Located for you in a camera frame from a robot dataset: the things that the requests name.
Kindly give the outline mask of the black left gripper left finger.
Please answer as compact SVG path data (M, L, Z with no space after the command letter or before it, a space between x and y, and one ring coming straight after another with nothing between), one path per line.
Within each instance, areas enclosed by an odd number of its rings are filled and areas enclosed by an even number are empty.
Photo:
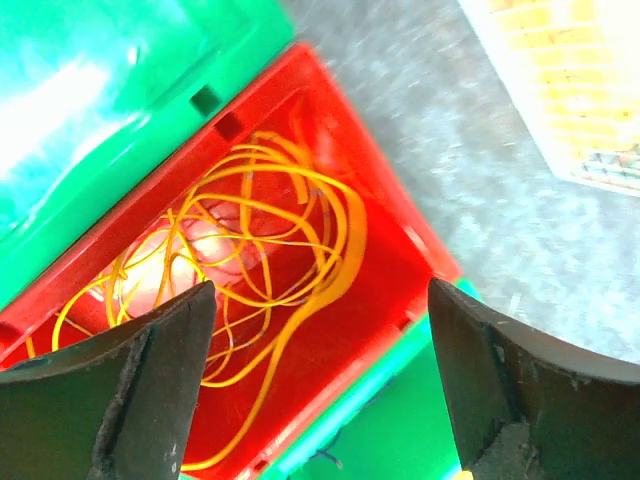
M215 316L206 281L2 372L2 478L178 478Z

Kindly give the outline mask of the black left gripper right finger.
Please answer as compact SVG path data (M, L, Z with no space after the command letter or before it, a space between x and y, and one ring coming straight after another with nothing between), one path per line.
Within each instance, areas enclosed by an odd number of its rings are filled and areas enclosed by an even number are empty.
M428 286L436 359L462 469L476 479L636 479L639 367Z

